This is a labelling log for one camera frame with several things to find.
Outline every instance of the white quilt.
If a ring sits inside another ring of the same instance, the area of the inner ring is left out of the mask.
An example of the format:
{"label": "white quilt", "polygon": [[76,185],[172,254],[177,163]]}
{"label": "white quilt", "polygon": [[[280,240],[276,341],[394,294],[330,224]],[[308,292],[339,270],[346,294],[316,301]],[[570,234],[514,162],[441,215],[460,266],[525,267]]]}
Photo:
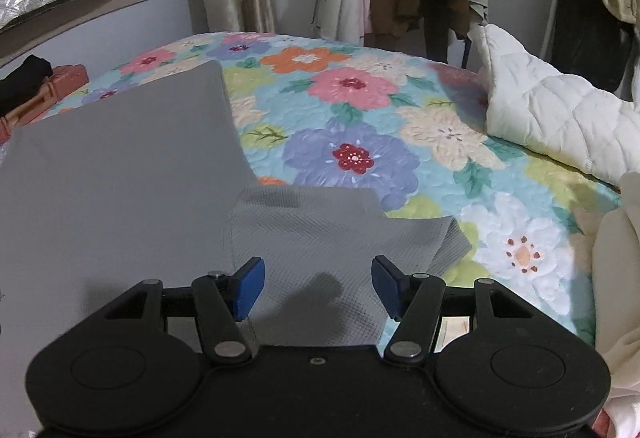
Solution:
{"label": "white quilt", "polygon": [[488,134],[613,185],[640,171],[640,113],[631,102],[562,74],[496,25],[470,36],[484,63]]}

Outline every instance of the window frame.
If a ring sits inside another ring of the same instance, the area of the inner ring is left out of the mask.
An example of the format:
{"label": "window frame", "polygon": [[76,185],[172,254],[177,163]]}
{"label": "window frame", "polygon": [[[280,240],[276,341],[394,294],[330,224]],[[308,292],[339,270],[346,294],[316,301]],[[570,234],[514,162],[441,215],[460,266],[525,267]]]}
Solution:
{"label": "window frame", "polygon": [[0,67],[67,30],[146,0],[65,0],[0,32]]}

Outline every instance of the purple flower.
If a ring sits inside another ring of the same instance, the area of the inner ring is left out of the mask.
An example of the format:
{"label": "purple flower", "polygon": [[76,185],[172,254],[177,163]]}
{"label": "purple flower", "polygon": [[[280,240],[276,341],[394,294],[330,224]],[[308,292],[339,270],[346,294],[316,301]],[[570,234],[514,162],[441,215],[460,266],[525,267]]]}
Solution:
{"label": "purple flower", "polygon": [[420,159],[399,138],[363,122],[345,127],[332,118],[326,129],[303,129],[289,139],[283,158],[298,169],[295,185],[370,188],[385,211],[402,208],[418,189]]}
{"label": "purple flower", "polygon": [[264,41],[238,42],[232,44],[221,44],[213,50],[205,53],[207,57],[220,60],[240,60],[249,55],[262,54],[271,48],[269,43]]}
{"label": "purple flower", "polygon": [[95,102],[96,100],[111,97],[117,92],[123,92],[124,90],[128,90],[129,88],[133,88],[136,85],[137,84],[135,82],[132,82],[131,80],[128,80],[126,82],[118,81],[109,88],[98,88],[97,90],[86,94],[84,97],[82,97],[80,103],[82,105],[90,104],[91,102]]}

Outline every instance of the bed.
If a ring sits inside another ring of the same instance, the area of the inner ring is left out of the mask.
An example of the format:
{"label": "bed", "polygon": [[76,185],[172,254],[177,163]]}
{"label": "bed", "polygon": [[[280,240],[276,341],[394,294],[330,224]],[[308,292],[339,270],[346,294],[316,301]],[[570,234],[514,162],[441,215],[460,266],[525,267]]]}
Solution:
{"label": "bed", "polygon": [[496,278],[593,342],[591,245],[619,196],[485,135],[476,74],[318,39],[201,34],[104,73],[38,120],[212,59],[261,182],[372,188],[392,217],[452,214],[473,250],[446,274],[449,285]]}

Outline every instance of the gray cloth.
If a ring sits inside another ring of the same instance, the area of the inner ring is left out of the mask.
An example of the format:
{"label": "gray cloth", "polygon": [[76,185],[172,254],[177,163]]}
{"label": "gray cloth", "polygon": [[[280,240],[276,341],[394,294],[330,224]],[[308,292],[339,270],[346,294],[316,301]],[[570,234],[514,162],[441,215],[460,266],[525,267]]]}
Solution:
{"label": "gray cloth", "polygon": [[261,256],[265,288],[248,330],[260,344],[378,344],[387,315],[371,283],[383,254],[406,274],[443,274],[471,249],[453,217],[388,219],[372,190],[251,186],[226,248],[237,269]]}
{"label": "gray cloth", "polygon": [[186,286],[218,267],[254,180],[215,62],[14,131],[0,166],[0,435],[38,427],[23,383],[40,349],[140,280]]}

